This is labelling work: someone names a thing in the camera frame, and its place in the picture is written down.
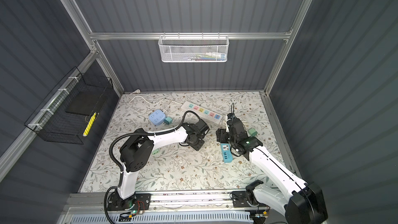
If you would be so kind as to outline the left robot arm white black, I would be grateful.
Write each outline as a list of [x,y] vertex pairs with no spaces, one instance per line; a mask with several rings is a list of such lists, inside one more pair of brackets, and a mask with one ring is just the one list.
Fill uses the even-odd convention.
[[195,124],[182,123],[176,128],[161,132],[144,132],[137,130],[120,148],[121,177],[117,187],[121,199],[127,199],[135,194],[138,172],[147,164],[152,152],[164,146],[186,143],[199,151],[209,126],[204,120]]

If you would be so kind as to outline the teal usb power strip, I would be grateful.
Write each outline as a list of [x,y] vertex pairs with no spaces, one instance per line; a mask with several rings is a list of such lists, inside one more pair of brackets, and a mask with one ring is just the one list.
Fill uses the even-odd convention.
[[221,143],[220,147],[224,163],[231,163],[233,161],[233,156],[231,153],[230,145],[227,143]]

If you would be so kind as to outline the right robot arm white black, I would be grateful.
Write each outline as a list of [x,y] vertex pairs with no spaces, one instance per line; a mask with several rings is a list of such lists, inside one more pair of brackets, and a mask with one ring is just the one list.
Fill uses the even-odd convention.
[[217,141],[227,142],[249,162],[260,168],[274,183],[273,190],[263,181],[246,186],[250,205],[265,204],[285,216],[289,224],[322,224],[328,212],[321,188],[307,183],[283,166],[256,137],[248,135],[242,121],[233,113],[227,115],[226,128],[218,129]]

